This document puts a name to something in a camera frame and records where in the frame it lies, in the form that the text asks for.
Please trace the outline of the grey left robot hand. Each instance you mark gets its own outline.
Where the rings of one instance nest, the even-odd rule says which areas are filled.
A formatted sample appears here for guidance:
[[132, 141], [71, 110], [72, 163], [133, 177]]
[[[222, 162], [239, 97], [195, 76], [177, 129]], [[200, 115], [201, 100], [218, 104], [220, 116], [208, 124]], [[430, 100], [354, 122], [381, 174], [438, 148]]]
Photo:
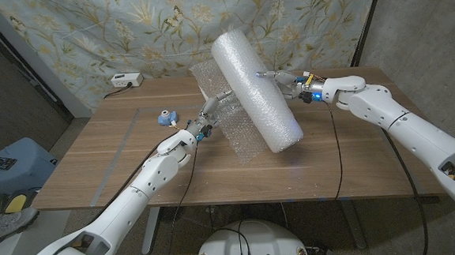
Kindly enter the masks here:
[[219, 106], [219, 102], [232, 94], [232, 90], [220, 92], [214, 97], [208, 98], [198, 117], [186, 127], [186, 131], [195, 136], [197, 142], [205, 137], [210, 137], [212, 130], [218, 126], [216, 118], [213, 116]]

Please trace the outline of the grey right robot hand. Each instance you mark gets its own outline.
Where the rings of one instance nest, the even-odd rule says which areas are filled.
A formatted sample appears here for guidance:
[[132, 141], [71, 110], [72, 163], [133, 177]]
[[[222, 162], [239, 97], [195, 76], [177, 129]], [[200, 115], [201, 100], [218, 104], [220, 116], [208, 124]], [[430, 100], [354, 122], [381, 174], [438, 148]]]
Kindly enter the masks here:
[[325, 79], [304, 72], [296, 76], [285, 70], [257, 72], [255, 77], [274, 80], [285, 99], [301, 99], [304, 103], [322, 101]]

